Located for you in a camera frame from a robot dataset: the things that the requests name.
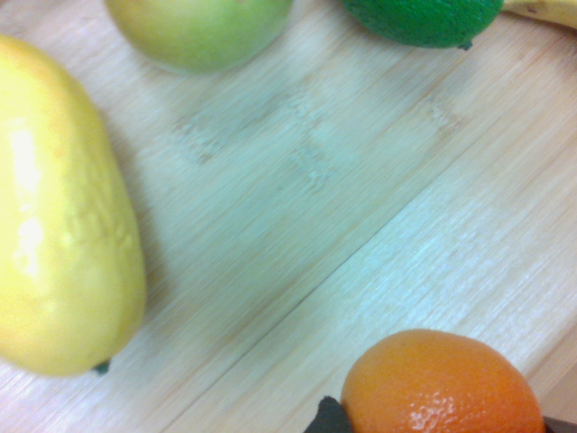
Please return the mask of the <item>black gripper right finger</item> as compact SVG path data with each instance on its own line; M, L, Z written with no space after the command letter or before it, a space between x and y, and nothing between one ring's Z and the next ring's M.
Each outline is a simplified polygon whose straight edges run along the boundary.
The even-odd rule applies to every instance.
M544 417L546 433L577 433L577 425L562 419Z

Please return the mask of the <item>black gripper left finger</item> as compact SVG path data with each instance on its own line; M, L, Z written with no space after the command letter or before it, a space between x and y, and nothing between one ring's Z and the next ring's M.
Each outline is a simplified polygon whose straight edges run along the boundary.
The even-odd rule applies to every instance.
M353 426L343 406L333 397L325 396L317 406L315 417L305 433L352 433Z

